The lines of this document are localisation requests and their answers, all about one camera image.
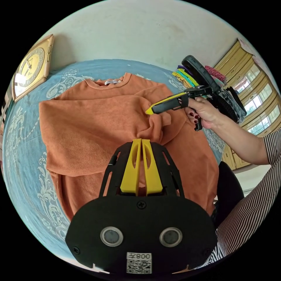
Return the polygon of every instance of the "qr code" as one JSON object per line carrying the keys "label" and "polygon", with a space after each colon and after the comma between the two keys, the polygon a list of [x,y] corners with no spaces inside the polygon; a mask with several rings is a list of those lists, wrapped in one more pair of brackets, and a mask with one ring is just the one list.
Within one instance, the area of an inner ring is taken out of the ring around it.
{"label": "qr code", "polygon": [[127,260],[127,273],[150,274],[152,273],[151,260]]}

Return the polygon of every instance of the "gold clock frame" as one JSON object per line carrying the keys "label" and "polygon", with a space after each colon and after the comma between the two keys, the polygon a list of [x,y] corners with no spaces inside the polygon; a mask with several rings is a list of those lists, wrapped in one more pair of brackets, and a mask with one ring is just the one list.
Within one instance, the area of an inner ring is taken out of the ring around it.
{"label": "gold clock frame", "polygon": [[[19,67],[21,66],[24,59],[29,55],[29,53],[32,52],[34,49],[38,48],[45,41],[49,41],[49,43],[48,43],[47,51],[45,50],[46,53],[45,53],[44,63],[42,66],[42,68],[44,69],[43,76],[39,80],[37,80],[35,83],[32,83],[30,86],[28,86],[27,89],[23,93],[21,93],[19,96],[16,96],[15,77],[16,77]],[[46,79],[49,75],[49,70],[50,70],[50,59],[51,59],[53,43],[54,43],[54,35],[53,34],[48,35],[47,37],[44,37],[39,42],[35,43],[35,45],[33,45],[32,48],[24,56],[23,60],[21,61],[20,65],[17,68],[17,71],[15,72],[15,74],[13,75],[13,78],[12,78],[12,98],[13,98],[14,102],[17,102],[18,100],[20,100],[21,98],[26,96],[28,93],[30,93],[32,90],[34,90],[36,87],[38,87],[39,85],[41,85],[42,83],[44,83],[46,81]]]}

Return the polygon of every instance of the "clock hands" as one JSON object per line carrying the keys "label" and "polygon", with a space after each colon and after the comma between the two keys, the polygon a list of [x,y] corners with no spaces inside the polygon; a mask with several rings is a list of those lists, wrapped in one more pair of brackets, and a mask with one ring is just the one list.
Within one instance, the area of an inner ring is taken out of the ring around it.
{"label": "clock hands", "polygon": [[31,69],[31,64],[28,62],[27,59],[26,59],[25,61],[26,61],[26,64],[27,64],[27,66],[28,66],[28,69],[26,70],[24,76],[26,76],[27,72]]}
{"label": "clock hands", "polygon": [[26,63],[27,63],[28,69],[30,69],[30,68],[31,68],[31,65],[30,65],[30,63],[28,62],[28,59],[26,59]]}

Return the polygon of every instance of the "wall clock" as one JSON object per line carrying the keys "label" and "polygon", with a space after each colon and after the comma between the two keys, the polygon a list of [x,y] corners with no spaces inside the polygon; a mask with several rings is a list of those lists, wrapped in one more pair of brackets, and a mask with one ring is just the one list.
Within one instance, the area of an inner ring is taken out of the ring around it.
{"label": "wall clock", "polygon": [[24,57],[12,79],[12,96],[17,102],[44,83],[49,74],[54,35],[36,43]]}

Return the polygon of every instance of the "clock face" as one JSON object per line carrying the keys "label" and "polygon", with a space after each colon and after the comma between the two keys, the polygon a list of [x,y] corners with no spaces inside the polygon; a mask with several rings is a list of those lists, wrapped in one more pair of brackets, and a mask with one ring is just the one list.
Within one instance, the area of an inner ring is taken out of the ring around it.
{"label": "clock face", "polygon": [[44,58],[43,48],[36,48],[25,57],[18,71],[21,77],[18,86],[26,88],[36,79],[43,66]]}

